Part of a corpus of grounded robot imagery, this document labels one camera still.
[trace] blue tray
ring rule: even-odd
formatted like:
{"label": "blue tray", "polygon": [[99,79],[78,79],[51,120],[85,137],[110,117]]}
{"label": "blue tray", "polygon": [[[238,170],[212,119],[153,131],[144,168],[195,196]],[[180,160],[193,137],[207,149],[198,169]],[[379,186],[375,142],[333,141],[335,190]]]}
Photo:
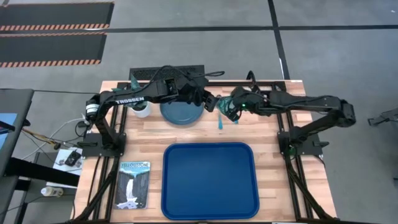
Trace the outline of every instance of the blue tray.
{"label": "blue tray", "polygon": [[259,210],[253,152],[245,143],[169,146],[162,211],[171,220],[251,218]]}

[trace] white cable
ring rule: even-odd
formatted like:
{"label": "white cable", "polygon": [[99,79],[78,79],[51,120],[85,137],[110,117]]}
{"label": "white cable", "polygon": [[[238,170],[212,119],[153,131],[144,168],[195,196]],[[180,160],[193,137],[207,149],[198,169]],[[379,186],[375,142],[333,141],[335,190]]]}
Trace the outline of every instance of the white cable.
{"label": "white cable", "polygon": [[[56,131],[54,131],[54,133],[52,133],[52,134],[50,135],[49,138],[52,138],[55,134],[57,134],[65,125],[67,125],[67,124],[69,124],[69,123],[71,123],[71,122],[74,122],[74,121],[85,121],[85,120],[86,120],[85,118],[71,119],[70,121],[67,121],[67,122],[65,122],[63,125],[61,125]],[[31,152],[29,155],[23,157],[22,160],[24,160],[24,159],[28,158],[29,156],[35,154],[37,151],[40,150],[41,147],[43,147],[43,146],[46,145],[46,144],[47,144],[47,142],[43,143],[41,146],[39,146],[37,149],[35,149],[35,150],[34,150],[33,152]]]}

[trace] wooden table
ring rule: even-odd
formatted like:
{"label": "wooden table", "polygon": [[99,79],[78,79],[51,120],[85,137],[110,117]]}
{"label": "wooden table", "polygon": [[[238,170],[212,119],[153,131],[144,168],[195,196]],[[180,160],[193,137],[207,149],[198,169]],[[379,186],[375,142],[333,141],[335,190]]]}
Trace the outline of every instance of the wooden table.
{"label": "wooden table", "polygon": [[[115,88],[118,81],[104,81],[101,91]],[[293,95],[304,95],[301,80],[286,81],[287,91]],[[234,86],[206,87],[214,95],[228,95]],[[152,104],[152,114],[146,118],[137,118],[128,111],[126,120],[127,146],[121,161],[149,161],[151,165],[147,209],[112,210],[111,222],[169,222],[160,209],[162,188],[162,161],[166,148],[173,143],[181,142],[245,142],[254,153],[257,184],[260,196],[260,209],[257,215],[247,221],[294,221],[294,211],[290,196],[285,163],[279,152],[276,134],[279,130],[277,118],[258,116],[244,112],[239,124],[233,124],[223,116],[223,129],[218,129],[218,112],[203,112],[199,122],[187,127],[174,126],[164,121],[159,105]],[[294,124],[303,126],[312,121],[306,111],[292,111]],[[323,164],[313,156],[302,156],[303,168],[309,191],[327,213],[336,216],[328,180]],[[84,161],[83,170],[76,192],[76,215],[79,215],[87,204],[91,180],[97,158]],[[92,196],[97,191],[101,173],[101,163],[95,177]],[[305,216],[303,197],[297,189],[301,214]],[[105,192],[101,203],[99,217],[104,217],[108,192]]]}

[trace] concrete floor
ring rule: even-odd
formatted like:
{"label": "concrete floor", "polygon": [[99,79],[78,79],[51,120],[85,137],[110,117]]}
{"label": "concrete floor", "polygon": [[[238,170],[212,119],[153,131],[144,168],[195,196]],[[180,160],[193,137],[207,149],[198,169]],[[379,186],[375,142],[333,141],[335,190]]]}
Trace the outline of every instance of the concrete floor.
{"label": "concrete floor", "polygon": [[[56,0],[10,0],[61,2]],[[280,26],[398,24],[394,0],[275,0]],[[266,0],[116,0],[111,28],[271,25]],[[397,126],[375,128],[366,119],[396,107],[397,30],[283,31],[291,79],[302,79],[308,95],[336,95],[354,104],[357,124],[321,133],[326,171],[338,216],[359,222],[396,223]],[[281,79],[273,31],[109,34],[103,61],[94,66],[2,68],[0,88],[98,91],[103,80],[125,80],[131,67],[204,64],[225,70],[222,79]],[[50,134],[84,113],[89,96],[35,93],[31,129]],[[60,139],[74,137],[74,125]],[[35,147],[21,136],[14,156]],[[16,193],[12,205],[18,204]],[[28,206],[24,223],[64,222],[72,202]],[[15,213],[9,212],[5,223]]]}

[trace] book cover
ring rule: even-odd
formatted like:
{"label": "book cover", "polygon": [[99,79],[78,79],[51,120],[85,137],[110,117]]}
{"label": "book cover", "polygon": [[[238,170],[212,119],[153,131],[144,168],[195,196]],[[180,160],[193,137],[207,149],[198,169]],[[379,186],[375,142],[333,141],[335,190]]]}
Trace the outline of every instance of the book cover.
{"label": "book cover", "polygon": [[116,209],[146,208],[150,162],[121,162],[116,186]]}

